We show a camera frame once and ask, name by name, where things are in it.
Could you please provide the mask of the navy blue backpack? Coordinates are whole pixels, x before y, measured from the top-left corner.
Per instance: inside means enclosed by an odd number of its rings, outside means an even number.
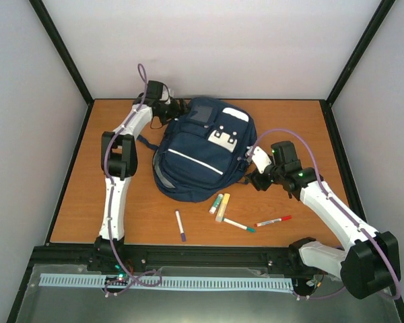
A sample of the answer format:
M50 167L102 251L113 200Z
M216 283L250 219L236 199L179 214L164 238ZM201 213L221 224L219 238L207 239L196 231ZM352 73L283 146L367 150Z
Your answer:
M193 98L189 112L171 120L154 151L152 169L159 191L180 202L199 203L244 177L247 151L257 140L250 114L217 98Z

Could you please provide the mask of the purple cap marker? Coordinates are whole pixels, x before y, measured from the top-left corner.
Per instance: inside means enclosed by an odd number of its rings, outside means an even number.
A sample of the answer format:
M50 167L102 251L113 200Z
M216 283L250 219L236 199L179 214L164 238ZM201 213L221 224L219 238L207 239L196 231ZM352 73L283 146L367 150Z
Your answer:
M183 227L183 224L182 224L182 219L181 219L181 216L180 216L180 211L179 210L175 210L175 215L176 215L176 220L177 220L177 224L178 224L178 228L179 228L179 231L180 231L180 238L181 238L181 241L182 242L186 242L186 235L185 235L185 232L184 232L184 227Z

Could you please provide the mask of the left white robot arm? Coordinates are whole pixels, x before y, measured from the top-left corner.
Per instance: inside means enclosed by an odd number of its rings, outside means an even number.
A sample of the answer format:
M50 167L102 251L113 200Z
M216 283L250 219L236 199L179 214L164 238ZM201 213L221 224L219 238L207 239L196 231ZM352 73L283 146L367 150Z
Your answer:
M174 99L166 84L148 81L122 123L113 131L102 134L101 168L105 175L106 197L95 248L103 256L103 263L112 271L121 270L127 262L127 255L121 249L125 237L127 191L138 166L137 138L155 117L166 124L185 111L185 102Z

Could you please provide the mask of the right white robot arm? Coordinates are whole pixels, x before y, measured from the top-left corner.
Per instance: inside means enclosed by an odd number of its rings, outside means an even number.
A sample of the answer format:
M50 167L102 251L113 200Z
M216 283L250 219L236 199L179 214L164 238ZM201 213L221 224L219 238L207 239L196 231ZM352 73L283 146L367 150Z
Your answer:
M289 195L313 211L334 233L340 248L326 246L314 238L290 244L289 257L295 270L314 267L340 279L357 299L395 288L400 294L399 247L395 236L380 233L360 219L330 189L315 167L303 168L291 141L271 146L267 154L249 147L246 158L256 168L247 177L257 190L280 185Z

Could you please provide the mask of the red cap marker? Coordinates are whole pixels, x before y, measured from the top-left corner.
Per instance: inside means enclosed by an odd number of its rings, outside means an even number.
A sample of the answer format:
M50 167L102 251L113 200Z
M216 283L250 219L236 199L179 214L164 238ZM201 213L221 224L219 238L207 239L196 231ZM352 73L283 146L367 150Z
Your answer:
M271 219L271 220L268 220L268 221L262 221L262 222L256 223L255 227L262 227L262 226L266 226L266 225L271 225L271 224L274 224L274 223L290 220L291 218L292 218L291 215L286 215L284 217L280 217L280 218L277 218L277 219Z

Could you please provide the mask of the green white glue stick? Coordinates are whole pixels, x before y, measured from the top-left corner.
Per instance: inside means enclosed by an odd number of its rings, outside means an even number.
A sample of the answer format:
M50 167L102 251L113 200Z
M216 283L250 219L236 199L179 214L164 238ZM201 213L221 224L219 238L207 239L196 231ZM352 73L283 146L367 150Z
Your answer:
M210 214L215 214L217 211L217 208L219 207L220 203L222 202L224 195L222 193L218 194L212 204L212 206L209 209Z

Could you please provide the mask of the teal cap marker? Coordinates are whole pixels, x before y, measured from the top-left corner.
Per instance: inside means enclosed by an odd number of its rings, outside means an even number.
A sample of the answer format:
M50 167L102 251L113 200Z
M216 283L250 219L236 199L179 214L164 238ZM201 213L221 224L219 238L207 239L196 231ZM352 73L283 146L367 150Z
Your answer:
M255 229L253 229L253 228L251 228L251 227L248 227L248 226L246 226L246 225L243 225L243 224L241 224L241 223L238 223L238 222L236 222L236 221L233 221L233 220L231 220L231 219L223 218L223 222L225 222L225 223L227 223L227 224L230 224L230 225L233 225L233 226L235 226L235 227L238 227L238 228L240 228L240 229L243 229L243 230L245 230L245 231L249 231L249 232L252 232L252 233L255 232Z

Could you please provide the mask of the yellow highlighter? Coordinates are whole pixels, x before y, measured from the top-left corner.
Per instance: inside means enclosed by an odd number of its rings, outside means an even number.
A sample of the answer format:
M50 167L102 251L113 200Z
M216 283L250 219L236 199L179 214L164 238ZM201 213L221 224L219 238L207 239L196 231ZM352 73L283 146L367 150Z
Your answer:
M223 198L222 198L222 201L221 201L221 203L220 203L220 205L219 205L219 207L217 209L217 213L216 213L216 216L215 216L215 220L217 222L222 222L223 221L224 214L226 212L226 208L228 206L229 200L230 200L230 194L225 193Z

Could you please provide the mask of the small circuit board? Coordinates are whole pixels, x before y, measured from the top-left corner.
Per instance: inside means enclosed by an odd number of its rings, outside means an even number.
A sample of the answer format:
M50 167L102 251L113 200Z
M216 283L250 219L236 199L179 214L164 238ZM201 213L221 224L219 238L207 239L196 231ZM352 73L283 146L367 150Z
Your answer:
M133 265L129 265L129 266L120 266L119 264L116 264L114 266L115 270L116 270L116 279L119 281L130 281L131 278L130 276L133 275L134 273L134 266Z

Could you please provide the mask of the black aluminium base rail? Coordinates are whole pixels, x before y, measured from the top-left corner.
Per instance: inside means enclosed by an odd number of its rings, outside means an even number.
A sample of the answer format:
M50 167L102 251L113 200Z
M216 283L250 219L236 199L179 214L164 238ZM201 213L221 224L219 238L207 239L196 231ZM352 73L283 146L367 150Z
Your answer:
M270 275L309 277L316 273L339 276L339 259L321 260L306 266L289 248L144 246L125 245L120 261L131 273L164 266L261 269ZM84 264L89 271L115 274L122 271L111 251L99 251L92 244L49 244L33 249L29 264Z

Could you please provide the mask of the left black frame post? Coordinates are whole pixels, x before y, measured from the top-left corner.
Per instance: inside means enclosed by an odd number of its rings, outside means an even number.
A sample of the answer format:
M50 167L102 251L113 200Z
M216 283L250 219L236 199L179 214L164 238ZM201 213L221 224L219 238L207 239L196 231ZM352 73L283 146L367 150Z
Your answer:
M52 42L57 54L60 56L64 66L68 70L84 102L87 104L87 106L92 106L94 99L44 2L41 0L29 0L29 3L42 24L45 32L47 33L50 41Z

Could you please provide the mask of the black frame post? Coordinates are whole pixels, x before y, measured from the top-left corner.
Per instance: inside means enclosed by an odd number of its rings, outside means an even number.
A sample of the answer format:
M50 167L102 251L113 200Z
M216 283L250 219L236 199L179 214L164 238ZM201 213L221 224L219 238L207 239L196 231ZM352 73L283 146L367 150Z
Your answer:
M41 0L29 0L29 3L42 24L45 32L47 33L50 41L52 42L57 54L60 56L64 66L68 70L84 102L87 104L87 106L92 106L94 99L44 2Z
M358 63L364 56L364 53L368 49L370 43L372 42L377 31L381 27L383 21L389 14L395 2L395 0L382 0L378 4L378 7L373 13L370 21L368 22L362 35L360 36L360 39L354 47L350 57L348 58L344 68L339 74L339 77L337 78L333 88L327 96L326 103L329 108L332 108L334 106L334 103L336 102L343 88L347 84L349 78L354 72L354 69L358 66Z

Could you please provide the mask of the right black frame post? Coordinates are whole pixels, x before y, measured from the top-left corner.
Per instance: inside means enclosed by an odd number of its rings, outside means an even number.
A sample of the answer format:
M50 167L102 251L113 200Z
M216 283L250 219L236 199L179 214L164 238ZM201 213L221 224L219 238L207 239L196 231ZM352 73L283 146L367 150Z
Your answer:
M373 13L370 21L368 22L362 35L360 36L360 39L354 47L350 57L348 58L344 68L339 74L339 77L337 78L333 88L327 96L326 103L329 108L332 108L334 106L334 103L336 102L343 88L347 84L349 78L354 72L354 69L358 66L358 63L364 56L364 53L368 49L370 43L372 42L377 31L381 27L383 21L389 14L395 2L395 0L382 0L378 4L378 7Z

